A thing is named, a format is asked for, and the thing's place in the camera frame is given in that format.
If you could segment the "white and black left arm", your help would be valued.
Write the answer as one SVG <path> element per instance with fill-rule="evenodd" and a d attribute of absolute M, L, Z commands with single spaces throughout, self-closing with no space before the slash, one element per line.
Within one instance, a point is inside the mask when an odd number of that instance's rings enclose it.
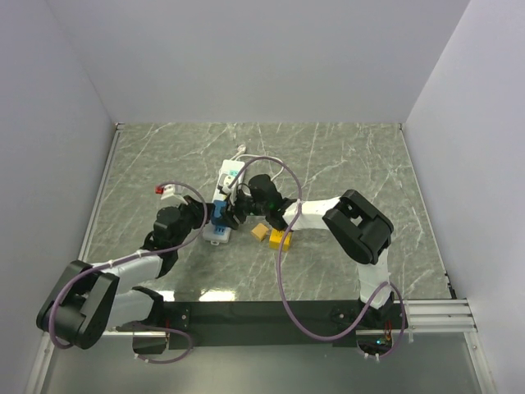
<path fill-rule="evenodd" d="M 178 251 L 194 240 L 213 211 L 210 203 L 190 196 L 177 206 L 157 212 L 143 245 L 124 258 L 106 263 L 70 262 L 36 317 L 36 326 L 55 346 L 89 349 L 109 328 L 137 322 L 158 328 L 164 319 L 163 298 L 144 282 L 165 276 L 178 260 Z"/>

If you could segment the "blue cube socket adapter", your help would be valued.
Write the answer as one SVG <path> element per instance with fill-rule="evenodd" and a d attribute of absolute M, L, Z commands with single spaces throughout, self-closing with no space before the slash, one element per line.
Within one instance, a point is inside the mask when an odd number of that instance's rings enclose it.
<path fill-rule="evenodd" d="M 223 212 L 227 207 L 227 202 L 225 200 L 215 199 L 213 201 L 213 212 L 211 216 L 211 223 L 213 225 L 213 232 L 218 236 L 224 236 L 226 234 L 227 226 L 222 217 Z"/>

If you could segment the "white power strip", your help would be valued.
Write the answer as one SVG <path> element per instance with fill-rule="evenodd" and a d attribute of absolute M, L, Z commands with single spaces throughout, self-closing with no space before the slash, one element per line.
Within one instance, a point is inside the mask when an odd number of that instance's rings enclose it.
<path fill-rule="evenodd" d="M 225 174 L 231 174 L 232 176 L 237 176 L 237 174 L 239 173 L 239 171 L 242 169 L 243 166 L 244 166 L 244 163 L 241 162 L 241 161 L 238 161 L 238 160 L 231 160 L 231 159 L 224 160 L 222 162 L 222 165 L 221 165 L 220 170 L 219 170 L 219 176 L 217 178 L 217 184 L 218 184 L 218 181 L 219 181 L 219 178 L 220 178 L 221 174 L 225 173 Z M 213 196 L 212 196 L 212 212 L 213 212 L 213 201 L 215 199 L 224 200 L 224 195 L 221 194 L 219 192 L 219 190 L 217 189 L 217 184 L 216 184 L 215 190 L 213 192 Z M 230 239 L 231 229 L 228 227 L 226 229 L 226 234 L 224 236 L 216 235 L 213 232 L 214 228 L 213 228 L 213 225 L 211 223 L 212 212 L 210 214 L 210 221 L 209 221 L 209 223 L 206 225 L 206 227 L 203 230 L 203 234 L 202 234 L 203 239 L 205 241 L 210 242 L 212 245 L 225 244 Z"/>

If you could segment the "small orange plug adapter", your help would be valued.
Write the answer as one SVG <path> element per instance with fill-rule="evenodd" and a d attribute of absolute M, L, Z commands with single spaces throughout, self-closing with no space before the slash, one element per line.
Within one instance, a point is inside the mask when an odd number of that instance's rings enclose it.
<path fill-rule="evenodd" d="M 263 241 L 267 237 L 269 231 L 270 230 L 266 225 L 259 223 L 251 230 L 250 233 L 258 241 Z"/>

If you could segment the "yellow cube socket adapter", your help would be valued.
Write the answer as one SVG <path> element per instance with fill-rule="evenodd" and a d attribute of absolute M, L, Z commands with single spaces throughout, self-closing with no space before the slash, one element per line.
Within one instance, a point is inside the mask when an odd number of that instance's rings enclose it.
<path fill-rule="evenodd" d="M 282 246 L 282 250 L 287 252 L 290 248 L 292 233 L 285 235 L 285 231 L 278 231 L 271 229 L 268 244 L 273 250 L 278 250 Z"/>

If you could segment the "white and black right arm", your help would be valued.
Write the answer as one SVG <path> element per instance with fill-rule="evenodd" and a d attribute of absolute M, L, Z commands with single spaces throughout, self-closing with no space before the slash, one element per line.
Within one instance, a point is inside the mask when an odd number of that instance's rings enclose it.
<path fill-rule="evenodd" d="M 387 286 L 376 297 L 372 293 L 388 282 L 388 248 L 394 226 L 390 219 L 356 190 L 331 199 L 306 201 L 285 198 L 269 175 L 249 180 L 249 192 L 233 186 L 233 176 L 223 176 L 218 192 L 224 204 L 215 208 L 212 220 L 237 229 L 249 216 L 266 219 L 276 231 L 327 230 L 358 269 L 359 307 L 363 325 L 380 328 L 393 312 L 393 291 Z"/>

